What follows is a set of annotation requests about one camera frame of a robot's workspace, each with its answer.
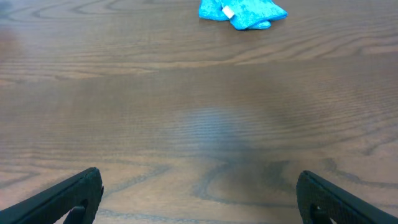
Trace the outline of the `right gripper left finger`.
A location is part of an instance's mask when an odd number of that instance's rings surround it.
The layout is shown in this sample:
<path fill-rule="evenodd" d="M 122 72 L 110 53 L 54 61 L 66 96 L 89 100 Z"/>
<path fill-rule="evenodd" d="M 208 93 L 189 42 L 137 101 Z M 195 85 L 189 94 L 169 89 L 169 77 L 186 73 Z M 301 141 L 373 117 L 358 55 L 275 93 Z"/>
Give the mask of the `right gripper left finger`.
<path fill-rule="evenodd" d="M 98 168 L 90 167 L 22 202 L 1 210 L 2 224 L 65 223 L 92 224 L 104 187 Z"/>

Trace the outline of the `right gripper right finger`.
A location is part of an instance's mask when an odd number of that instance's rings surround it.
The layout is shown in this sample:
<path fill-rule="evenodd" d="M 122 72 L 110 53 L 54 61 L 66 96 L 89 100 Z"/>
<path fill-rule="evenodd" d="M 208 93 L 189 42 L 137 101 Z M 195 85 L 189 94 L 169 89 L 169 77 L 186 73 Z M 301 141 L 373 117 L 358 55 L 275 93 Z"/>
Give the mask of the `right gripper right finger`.
<path fill-rule="evenodd" d="M 397 224 L 392 216 L 309 170 L 300 173 L 297 205 L 307 224 Z"/>

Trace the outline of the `blue crumpled cloth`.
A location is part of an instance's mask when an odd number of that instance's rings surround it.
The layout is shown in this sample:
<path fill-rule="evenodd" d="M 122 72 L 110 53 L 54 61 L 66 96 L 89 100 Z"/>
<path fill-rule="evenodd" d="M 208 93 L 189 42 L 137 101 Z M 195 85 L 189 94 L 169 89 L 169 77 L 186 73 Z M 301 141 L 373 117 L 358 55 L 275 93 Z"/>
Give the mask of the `blue crumpled cloth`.
<path fill-rule="evenodd" d="M 288 12 L 272 0 L 201 0 L 198 16 L 229 21 L 236 30 L 263 30 L 271 27 L 271 21 L 285 19 Z"/>

